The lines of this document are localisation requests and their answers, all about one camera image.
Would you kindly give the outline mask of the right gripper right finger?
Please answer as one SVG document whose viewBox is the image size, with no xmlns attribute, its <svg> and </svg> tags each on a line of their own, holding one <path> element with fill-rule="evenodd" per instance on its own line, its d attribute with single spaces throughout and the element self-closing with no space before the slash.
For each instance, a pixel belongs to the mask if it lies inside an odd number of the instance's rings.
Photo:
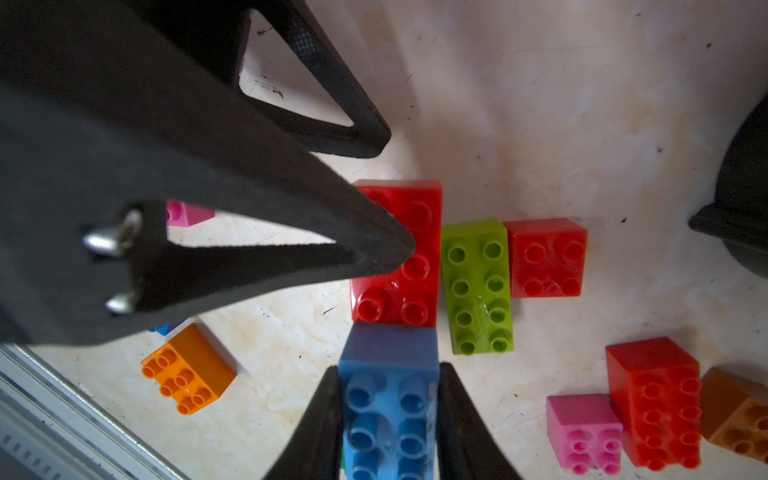
<svg viewBox="0 0 768 480">
<path fill-rule="evenodd" d="M 522 479 L 499 449 L 448 362 L 440 363 L 437 407 L 437 457 L 442 480 Z"/>
</svg>

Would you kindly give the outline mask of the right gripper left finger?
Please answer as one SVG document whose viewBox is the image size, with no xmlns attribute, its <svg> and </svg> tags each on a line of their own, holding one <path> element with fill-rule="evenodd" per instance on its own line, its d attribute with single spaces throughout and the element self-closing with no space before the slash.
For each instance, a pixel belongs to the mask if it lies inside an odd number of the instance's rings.
<svg viewBox="0 0 768 480">
<path fill-rule="evenodd" d="M 337 366 L 322 376 L 284 451 L 264 480 L 336 480 L 343 436 L 342 389 Z"/>
</svg>

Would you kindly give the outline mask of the red long block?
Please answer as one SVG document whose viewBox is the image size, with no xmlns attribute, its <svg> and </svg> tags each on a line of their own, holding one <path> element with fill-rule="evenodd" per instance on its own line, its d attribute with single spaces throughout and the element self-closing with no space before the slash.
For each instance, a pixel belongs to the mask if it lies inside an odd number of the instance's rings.
<svg viewBox="0 0 768 480">
<path fill-rule="evenodd" d="M 443 211 L 438 180 L 359 180 L 355 187 L 412 233 L 416 250 L 392 273 L 350 282 L 352 320 L 433 328 L 437 321 Z"/>
</svg>

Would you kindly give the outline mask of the lime long block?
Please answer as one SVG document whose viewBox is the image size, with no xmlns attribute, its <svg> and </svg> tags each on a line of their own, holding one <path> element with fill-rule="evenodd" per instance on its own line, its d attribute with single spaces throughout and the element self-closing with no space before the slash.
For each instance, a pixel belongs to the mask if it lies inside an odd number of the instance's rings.
<svg viewBox="0 0 768 480">
<path fill-rule="evenodd" d="M 453 353 L 513 351 L 508 236 L 502 222 L 445 226 L 440 264 Z"/>
</svg>

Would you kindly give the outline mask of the small red block back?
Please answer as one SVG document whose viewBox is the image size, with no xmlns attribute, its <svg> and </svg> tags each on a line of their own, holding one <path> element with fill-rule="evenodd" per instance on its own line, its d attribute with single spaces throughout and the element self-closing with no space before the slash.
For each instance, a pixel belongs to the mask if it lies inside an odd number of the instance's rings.
<svg viewBox="0 0 768 480">
<path fill-rule="evenodd" d="M 513 298 L 581 295 L 588 230 L 567 218 L 507 221 Z"/>
</svg>

